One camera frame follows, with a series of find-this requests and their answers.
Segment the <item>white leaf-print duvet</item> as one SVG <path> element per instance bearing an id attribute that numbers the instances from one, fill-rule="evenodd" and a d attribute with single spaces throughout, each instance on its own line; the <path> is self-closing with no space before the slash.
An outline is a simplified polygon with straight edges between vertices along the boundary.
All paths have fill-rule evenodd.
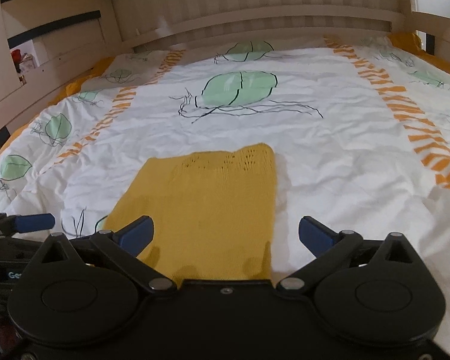
<path id="1" fill-rule="evenodd" d="M 140 258 L 176 281 L 278 281 L 313 258 L 305 215 L 403 233 L 444 292 L 450 353 L 450 75 L 386 37 L 111 58 L 6 144 L 1 212 L 49 212 L 70 238 L 148 215 Z"/>

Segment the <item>mustard yellow knit sweater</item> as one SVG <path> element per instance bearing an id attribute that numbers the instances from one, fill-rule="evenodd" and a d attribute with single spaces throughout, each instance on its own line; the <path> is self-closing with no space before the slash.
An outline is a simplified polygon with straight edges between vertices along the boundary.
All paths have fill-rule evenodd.
<path id="1" fill-rule="evenodd" d="M 264 143 L 151 158 L 104 227 L 117 231 L 149 216 L 153 241 L 138 258 L 177 284 L 267 280 L 276 186 L 275 154 Z"/>

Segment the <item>beige wooden bed frame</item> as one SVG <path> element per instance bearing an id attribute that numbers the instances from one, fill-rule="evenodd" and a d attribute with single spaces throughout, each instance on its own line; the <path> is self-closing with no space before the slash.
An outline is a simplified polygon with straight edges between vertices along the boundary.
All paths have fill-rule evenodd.
<path id="1" fill-rule="evenodd" d="M 420 31 L 450 62 L 444 0 L 0 0 L 0 130 L 62 87 L 137 47 L 198 47 L 262 34 Z"/>

